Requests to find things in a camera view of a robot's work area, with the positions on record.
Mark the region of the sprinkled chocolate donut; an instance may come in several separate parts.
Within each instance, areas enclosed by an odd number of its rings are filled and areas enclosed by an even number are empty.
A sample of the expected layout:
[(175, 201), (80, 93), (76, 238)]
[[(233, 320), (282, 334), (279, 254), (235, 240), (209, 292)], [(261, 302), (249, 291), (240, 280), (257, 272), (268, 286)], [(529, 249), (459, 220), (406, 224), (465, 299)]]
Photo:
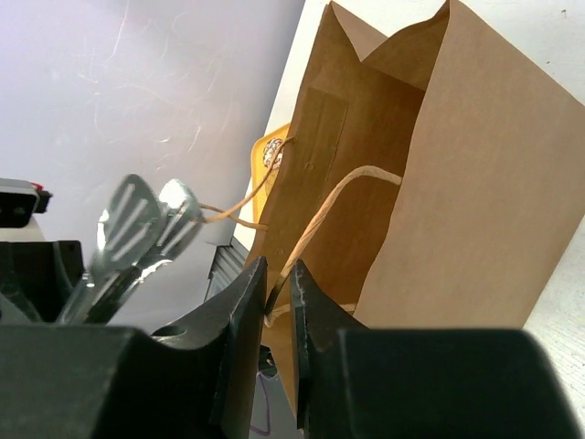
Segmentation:
[(280, 146), (283, 140), (280, 137), (270, 138), (264, 146), (262, 152), (262, 163), (266, 168), (273, 164), (273, 168), (278, 168), (282, 161), (282, 151)]

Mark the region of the brown paper bag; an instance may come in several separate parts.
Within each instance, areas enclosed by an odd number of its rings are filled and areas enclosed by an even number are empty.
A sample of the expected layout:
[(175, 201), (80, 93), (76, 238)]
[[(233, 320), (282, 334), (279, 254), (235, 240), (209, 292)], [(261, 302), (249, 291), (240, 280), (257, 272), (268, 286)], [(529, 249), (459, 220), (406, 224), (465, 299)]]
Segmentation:
[(584, 107), (467, 5), (391, 36), (325, 6), (250, 250), (289, 401), (285, 268), (374, 328), (527, 321), (584, 215)]

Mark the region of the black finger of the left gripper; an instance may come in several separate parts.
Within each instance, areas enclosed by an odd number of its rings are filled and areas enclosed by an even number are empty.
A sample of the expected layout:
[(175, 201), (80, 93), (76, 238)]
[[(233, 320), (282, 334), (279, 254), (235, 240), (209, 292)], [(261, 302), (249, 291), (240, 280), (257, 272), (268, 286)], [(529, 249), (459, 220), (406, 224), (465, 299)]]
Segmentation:
[(54, 322), (83, 272), (79, 241), (1, 243), (1, 295), (32, 322)]

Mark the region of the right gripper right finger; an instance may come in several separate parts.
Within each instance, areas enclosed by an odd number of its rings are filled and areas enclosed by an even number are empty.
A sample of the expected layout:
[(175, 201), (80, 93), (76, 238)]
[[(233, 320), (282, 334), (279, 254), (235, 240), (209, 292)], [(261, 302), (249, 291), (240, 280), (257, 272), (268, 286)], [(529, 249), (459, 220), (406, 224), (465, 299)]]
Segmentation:
[(307, 438), (579, 438), (543, 348), (517, 329), (370, 329), (290, 275), (296, 420)]

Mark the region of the metal serving tongs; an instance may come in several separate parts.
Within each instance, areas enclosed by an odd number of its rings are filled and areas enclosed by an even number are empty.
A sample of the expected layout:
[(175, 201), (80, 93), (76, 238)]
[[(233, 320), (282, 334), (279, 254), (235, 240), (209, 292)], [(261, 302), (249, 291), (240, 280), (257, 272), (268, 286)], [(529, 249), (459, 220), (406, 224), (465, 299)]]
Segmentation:
[(108, 322), (145, 277), (182, 254), (202, 223), (197, 198), (180, 180), (156, 195), (142, 177), (125, 176), (98, 219), (96, 250), (56, 322)]

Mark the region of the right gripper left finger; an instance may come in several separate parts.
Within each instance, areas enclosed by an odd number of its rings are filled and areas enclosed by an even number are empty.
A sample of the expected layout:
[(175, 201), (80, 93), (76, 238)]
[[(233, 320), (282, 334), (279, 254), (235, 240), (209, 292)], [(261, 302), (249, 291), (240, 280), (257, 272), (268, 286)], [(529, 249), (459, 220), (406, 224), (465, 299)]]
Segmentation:
[(267, 262), (147, 334), (134, 327), (1, 329), (4, 438), (245, 438)]

